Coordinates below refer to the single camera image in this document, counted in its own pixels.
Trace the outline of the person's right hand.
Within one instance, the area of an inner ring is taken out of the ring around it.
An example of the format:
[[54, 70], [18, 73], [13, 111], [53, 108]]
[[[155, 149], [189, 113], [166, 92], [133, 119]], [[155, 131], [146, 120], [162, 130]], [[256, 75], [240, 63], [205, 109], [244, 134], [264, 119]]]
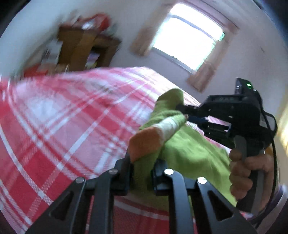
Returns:
[[243, 199], [252, 189], [253, 182], [249, 178], [252, 171], [264, 172], [262, 203], [267, 204], [273, 185], [274, 163], [272, 157], [267, 154], [260, 154], [242, 160], [242, 154], [237, 149], [232, 149], [229, 157], [231, 159], [229, 177], [232, 184], [230, 187], [231, 194], [236, 200]]

